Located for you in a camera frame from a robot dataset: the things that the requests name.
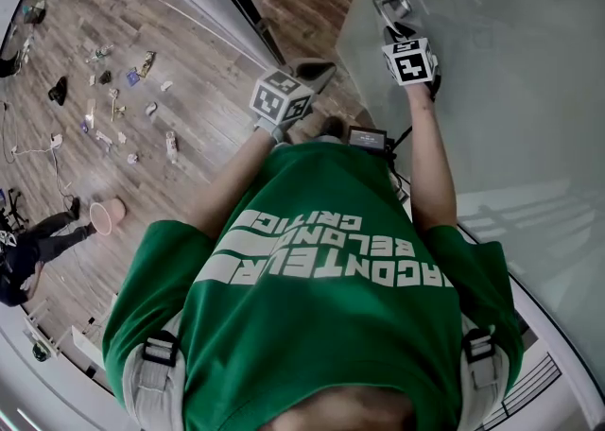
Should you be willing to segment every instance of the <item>buckle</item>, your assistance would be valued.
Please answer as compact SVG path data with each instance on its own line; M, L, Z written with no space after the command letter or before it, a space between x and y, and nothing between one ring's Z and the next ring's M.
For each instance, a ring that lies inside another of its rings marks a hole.
M175 367L179 353L179 340L166 330L154 334L143 346L143 360L163 366Z
M492 360L495 355L495 346L489 331L471 330L462 339L462 349L466 352L475 388L484 388L497 382L498 375Z

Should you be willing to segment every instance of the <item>green t-shirt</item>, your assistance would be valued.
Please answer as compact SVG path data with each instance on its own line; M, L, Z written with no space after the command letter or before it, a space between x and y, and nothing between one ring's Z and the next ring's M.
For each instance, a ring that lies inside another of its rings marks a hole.
M497 243L439 227L421 241L385 163L355 148L275 150L218 242L151 225L105 332L120 402L129 352L183 310L187 430L253 430L341 385L397 388L418 430L455 429L461 312L510 358L523 347Z

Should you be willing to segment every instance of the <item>white cube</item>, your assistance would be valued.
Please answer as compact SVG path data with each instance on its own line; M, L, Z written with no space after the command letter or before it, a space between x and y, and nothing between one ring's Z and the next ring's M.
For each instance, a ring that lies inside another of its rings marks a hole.
M399 85L433 81L437 59L427 38L388 44L382 51L387 67Z
M277 68L269 68L257 81L250 108L275 125L302 118L315 93Z

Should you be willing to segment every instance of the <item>purple object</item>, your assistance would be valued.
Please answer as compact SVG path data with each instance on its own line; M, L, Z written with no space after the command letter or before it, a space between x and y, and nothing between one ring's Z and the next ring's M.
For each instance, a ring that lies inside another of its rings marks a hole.
M139 77L139 74L136 73L136 68L132 68L128 73L126 73L126 78L128 79L129 85L131 87L136 85L139 82L139 80L141 79Z

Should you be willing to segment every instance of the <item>person in black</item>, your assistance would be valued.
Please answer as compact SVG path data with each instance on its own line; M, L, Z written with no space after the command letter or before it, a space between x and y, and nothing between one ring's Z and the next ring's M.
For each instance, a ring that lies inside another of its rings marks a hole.
M70 234L53 236L79 219L79 206L79 199L74 198L69 211L48 217L19 234L17 246L5 247L4 262L0 268L1 303L17 306L30 300L38 287L43 266L96 233L90 223L76 228Z
M19 72L21 62L19 60L20 51L10 60L0 59L0 78L12 77Z

